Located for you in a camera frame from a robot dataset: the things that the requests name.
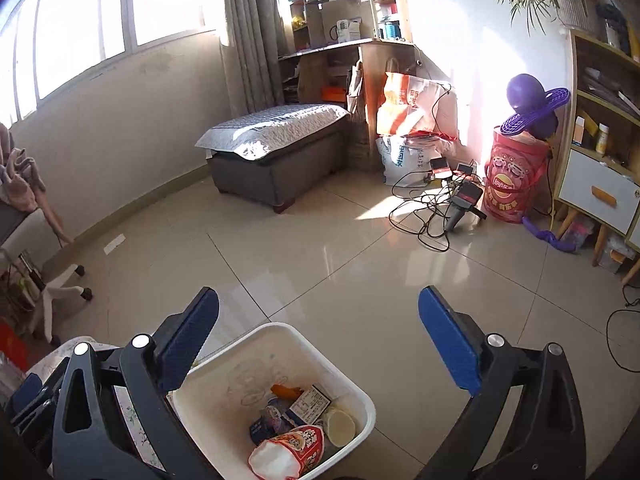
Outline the orange peel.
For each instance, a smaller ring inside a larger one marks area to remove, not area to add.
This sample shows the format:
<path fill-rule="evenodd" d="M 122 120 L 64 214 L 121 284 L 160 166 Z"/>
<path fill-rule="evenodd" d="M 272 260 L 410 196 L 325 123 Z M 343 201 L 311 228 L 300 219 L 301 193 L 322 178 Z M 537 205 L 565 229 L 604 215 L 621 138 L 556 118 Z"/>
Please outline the orange peel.
<path fill-rule="evenodd" d="M 299 387 L 290 388 L 285 385 L 274 384 L 270 387 L 270 391 L 281 400 L 288 402 L 295 402 L 303 393 L 304 390 Z"/>

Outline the red noodle cup package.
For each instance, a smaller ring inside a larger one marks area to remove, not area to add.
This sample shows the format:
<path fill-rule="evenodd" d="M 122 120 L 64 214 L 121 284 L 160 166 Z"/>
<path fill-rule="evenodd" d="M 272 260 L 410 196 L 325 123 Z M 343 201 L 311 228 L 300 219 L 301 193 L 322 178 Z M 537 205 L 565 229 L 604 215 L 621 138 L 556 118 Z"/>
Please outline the red noodle cup package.
<path fill-rule="evenodd" d="M 265 440 L 250 453 L 247 463 L 258 479 L 299 479 L 321 463 L 323 454 L 323 429 L 306 425 Z"/>

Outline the white plastic trash bin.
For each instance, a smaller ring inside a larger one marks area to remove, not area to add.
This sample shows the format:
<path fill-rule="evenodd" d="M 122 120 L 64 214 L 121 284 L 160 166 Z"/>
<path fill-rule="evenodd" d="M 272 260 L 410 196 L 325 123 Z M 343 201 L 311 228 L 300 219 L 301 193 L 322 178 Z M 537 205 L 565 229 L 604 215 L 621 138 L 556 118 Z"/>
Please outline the white plastic trash bin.
<path fill-rule="evenodd" d="M 305 474 L 320 477 L 369 437 L 376 419 L 370 396 L 341 372 L 293 326 L 259 326 L 203 360 L 169 395 L 178 419 L 225 479 L 253 479 L 247 465 L 255 448 L 250 424 L 271 396 L 270 387 L 318 387 L 354 420 L 355 437 Z"/>

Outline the floral white tablecloth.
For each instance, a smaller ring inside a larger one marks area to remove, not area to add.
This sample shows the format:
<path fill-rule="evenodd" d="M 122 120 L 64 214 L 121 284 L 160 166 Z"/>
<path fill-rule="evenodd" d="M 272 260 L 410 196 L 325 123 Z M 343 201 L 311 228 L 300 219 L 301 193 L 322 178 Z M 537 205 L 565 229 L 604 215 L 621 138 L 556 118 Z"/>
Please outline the floral white tablecloth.
<path fill-rule="evenodd" d="M 82 342 L 88 344 L 96 353 L 116 350 L 112 344 L 100 344 L 89 336 L 81 336 L 67 341 L 61 347 L 46 354 L 25 373 L 25 377 L 14 393 L 2 402 L 4 414 L 9 422 L 24 408 L 27 408 L 27 405 L 35 399 L 49 380 L 55 384 L 62 382 L 65 372 L 58 374 L 56 369 L 72 356 L 75 347 Z M 145 437 L 126 388 L 121 385 L 99 384 L 96 391 L 99 395 L 102 415 L 106 421 L 106 430 L 115 439 L 116 444 L 122 450 L 140 458 L 145 465 L 165 472 L 165 468 L 153 450 L 149 439 Z M 50 472 L 53 471 L 52 425 L 57 405 L 58 392 L 55 389 L 52 405 L 44 412 L 44 420 L 38 422 L 38 426 L 32 434 L 25 434 L 23 437 L 23 442 L 29 452 L 35 456 L 40 465 Z"/>

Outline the white paper on floor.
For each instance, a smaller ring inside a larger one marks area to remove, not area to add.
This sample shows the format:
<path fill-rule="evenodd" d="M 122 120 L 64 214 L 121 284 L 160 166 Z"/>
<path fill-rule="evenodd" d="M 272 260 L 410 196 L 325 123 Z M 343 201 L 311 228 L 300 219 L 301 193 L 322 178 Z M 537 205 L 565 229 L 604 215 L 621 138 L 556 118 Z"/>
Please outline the white paper on floor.
<path fill-rule="evenodd" d="M 125 240 L 126 236 L 124 234 L 117 235 L 103 247 L 104 254 L 109 255 L 111 252 L 114 252 L 114 250 L 119 247 Z"/>

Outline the round white cup lid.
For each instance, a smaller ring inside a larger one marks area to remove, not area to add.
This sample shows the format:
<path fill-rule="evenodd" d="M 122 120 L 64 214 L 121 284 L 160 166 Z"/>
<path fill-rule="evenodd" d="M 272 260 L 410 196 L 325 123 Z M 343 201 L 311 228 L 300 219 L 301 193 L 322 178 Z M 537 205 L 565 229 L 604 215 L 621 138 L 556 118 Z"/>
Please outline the round white cup lid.
<path fill-rule="evenodd" d="M 334 448 L 344 448 L 356 437 L 356 424 L 347 412 L 340 408 L 328 408 L 322 415 L 326 440 Z"/>

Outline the small blue white carton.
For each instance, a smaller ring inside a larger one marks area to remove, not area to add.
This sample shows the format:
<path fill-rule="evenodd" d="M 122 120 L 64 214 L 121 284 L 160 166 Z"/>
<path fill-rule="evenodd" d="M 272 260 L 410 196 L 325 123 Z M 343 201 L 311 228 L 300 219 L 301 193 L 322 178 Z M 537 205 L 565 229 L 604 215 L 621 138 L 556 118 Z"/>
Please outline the small blue white carton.
<path fill-rule="evenodd" d="M 312 385 L 284 412 L 294 426 L 313 425 L 329 408 L 332 399 L 321 388 Z"/>

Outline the black handheld device on floor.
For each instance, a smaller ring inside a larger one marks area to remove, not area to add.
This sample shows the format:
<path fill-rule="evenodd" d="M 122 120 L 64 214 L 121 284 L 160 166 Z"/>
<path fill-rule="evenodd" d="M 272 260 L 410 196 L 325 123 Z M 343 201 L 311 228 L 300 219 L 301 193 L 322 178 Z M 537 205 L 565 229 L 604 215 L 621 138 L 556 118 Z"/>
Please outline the black handheld device on floor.
<path fill-rule="evenodd" d="M 480 220 L 486 220 L 487 214 L 477 207 L 484 190 L 472 181 L 464 181 L 450 198 L 449 208 L 446 212 L 444 231 L 452 232 L 460 220 L 469 212 Z"/>

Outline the brown blanket on chair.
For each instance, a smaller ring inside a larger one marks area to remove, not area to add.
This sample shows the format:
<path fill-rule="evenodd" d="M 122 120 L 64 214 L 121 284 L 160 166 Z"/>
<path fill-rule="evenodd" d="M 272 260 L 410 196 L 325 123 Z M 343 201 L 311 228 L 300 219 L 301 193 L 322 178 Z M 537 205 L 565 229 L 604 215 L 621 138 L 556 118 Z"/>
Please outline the brown blanket on chair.
<path fill-rule="evenodd" d="M 73 237 L 65 233 L 61 218 L 48 201 L 35 159 L 24 148 L 15 146 L 5 125 L 1 125 L 1 200 L 25 214 L 40 209 L 58 240 L 73 243 Z"/>

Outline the red printed snack barrel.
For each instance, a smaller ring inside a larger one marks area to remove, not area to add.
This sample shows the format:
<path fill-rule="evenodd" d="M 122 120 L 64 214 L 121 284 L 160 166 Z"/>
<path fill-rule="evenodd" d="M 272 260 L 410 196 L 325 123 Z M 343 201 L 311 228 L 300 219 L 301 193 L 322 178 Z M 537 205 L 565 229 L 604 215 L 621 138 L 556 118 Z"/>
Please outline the red printed snack barrel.
<path fill-rule="evenodd" d="M 500 221 L 521 223 L 546 174 L 550 155 L 548 142 L 526 131 L 506 136 L 497 128 L 485 165 L 485 211 Z"/>

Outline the white blue plastic bag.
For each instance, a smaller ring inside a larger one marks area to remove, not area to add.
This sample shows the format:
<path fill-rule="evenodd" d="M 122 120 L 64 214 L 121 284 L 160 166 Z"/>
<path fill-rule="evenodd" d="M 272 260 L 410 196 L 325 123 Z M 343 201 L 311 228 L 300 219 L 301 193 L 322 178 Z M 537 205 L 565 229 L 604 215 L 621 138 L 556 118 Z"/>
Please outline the white blue plastic bag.
<path fill-rule="evenodd" d="M 400 188 L 424 185 L 431 160 L 446 156 L 454 148 L 454 144 L 439 136 L 379 136 L 375 143 L 385 183 Z"/>

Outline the patterned white ottoman cover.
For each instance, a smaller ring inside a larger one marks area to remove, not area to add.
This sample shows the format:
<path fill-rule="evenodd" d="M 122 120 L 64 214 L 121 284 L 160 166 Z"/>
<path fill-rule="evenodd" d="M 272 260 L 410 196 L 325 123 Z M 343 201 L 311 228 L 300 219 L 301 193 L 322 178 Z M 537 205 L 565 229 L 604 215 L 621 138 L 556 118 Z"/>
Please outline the patterned white ottoman cover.
<path fill-rule="evenodd" d="M 254 162 L 331 127 L 348 116 L 333 104 L 292 104 L 267 108 L 209 128 L 197 148 Z"/>

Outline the orange white shopping bag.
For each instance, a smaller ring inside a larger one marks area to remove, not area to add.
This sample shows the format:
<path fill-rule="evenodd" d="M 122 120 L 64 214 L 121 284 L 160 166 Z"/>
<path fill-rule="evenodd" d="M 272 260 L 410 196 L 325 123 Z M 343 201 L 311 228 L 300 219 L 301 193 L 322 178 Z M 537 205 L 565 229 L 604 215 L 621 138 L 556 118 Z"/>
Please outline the orange white shopping bag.
<path fill-rule="evenodd" d="M 379 136 L 459 137 L 458 99 L 448 82 L 387 72 L 383 94 L 376 114 Z"/>

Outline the wooden desk with shelves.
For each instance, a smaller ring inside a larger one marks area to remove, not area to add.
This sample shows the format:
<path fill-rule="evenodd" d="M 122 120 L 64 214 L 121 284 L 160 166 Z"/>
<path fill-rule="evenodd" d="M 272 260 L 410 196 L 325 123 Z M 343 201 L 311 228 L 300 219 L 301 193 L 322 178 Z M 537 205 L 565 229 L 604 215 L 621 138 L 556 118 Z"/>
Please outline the wooden desk with shelves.
<path fill-rule="evenodd" d="M 406 0 L 279 0 L 288 46 L 279 58 L 288 104 L 349 112 L 349 165 L 375 171 L 378 107 L 389 72 L 412 70 Z"/>

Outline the grey window curtain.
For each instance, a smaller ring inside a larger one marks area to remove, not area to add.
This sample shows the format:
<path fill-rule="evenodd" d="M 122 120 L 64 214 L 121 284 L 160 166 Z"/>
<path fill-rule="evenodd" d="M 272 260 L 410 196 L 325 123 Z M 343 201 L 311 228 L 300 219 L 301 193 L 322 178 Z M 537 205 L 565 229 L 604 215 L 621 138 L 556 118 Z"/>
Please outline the grey window curtain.
<path fill-rule="evenodd" d="M 286 42 L 277 0 L 224 0 L 224 13 L 220 50 L 231 114 L 282 105 L 279 56 Z"/>

